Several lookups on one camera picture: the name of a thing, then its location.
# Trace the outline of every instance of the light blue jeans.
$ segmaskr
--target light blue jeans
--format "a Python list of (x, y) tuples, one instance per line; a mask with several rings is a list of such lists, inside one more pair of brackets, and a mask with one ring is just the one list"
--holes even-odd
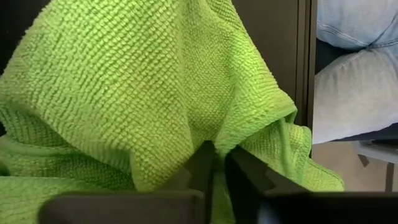
[(313, 143), (398, 122), (398, 0), (318, 0), (317, 37), (359, 52), (315, 77)]

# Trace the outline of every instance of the floor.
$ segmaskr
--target floor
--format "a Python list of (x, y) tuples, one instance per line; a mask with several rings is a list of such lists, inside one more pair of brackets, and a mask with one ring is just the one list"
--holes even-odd
[[(337, 172), (347, 191), (384, 191), (387, 163), (369, 158), (363, 167), (352, 142), (328, 142), (313, 146), (312, 158), (322, 166)], [(393, 191), (398, 191), (398, 166), (394, 170)]]

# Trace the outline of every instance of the person's leg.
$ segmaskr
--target person's leg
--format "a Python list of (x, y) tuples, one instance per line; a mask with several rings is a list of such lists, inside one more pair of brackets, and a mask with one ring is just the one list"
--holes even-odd
[(398, 122), (398, 44), (336, 59), (315, 76), (313, 143)]
[(397, 38), (397, 12), (397, 0), (318, 0), (317, 37), (347, 50), (388, 42)]

